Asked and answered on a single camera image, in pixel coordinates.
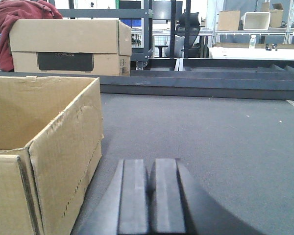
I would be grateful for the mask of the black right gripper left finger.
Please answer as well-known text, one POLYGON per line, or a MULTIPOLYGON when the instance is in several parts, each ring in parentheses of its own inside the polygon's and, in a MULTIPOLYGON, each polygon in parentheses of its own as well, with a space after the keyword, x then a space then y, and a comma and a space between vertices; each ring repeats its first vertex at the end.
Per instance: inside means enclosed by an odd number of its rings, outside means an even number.
POLYGON ((147 235, 147 169, 142 159, 118 161, 100 182, 96 173, 72 230, 74 235, 147 235))

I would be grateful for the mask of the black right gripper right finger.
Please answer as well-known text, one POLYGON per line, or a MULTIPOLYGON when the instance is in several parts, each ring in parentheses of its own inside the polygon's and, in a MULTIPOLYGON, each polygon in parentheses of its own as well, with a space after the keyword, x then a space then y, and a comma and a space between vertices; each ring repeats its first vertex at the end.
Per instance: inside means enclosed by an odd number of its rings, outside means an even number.
POLYGON ((178 159, 156 159, 150 180, 155 235, 260 235, 219 204, 178 159))

